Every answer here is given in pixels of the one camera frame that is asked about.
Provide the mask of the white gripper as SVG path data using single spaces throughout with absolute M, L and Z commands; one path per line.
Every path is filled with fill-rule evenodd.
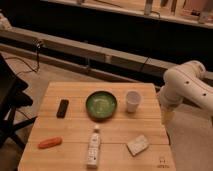
M 166 107 L 162 109 L 162 123 L 167 125 L 174 116 L 174 111 L 168 108 L 177 107 L 180 104 L 180 96 L 168 86 L 162 86 L 157 97 L 160 105 Z

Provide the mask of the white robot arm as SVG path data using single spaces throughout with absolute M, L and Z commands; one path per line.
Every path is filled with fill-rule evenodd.
M 161 122 L 167 125 L 173 110 L 186 98 L 213 117 L 213 87 L 202 81 L 206 69 L 196 60 L 173 66 L 164 72 L 164 85 L 157 93 L 161 108 Z

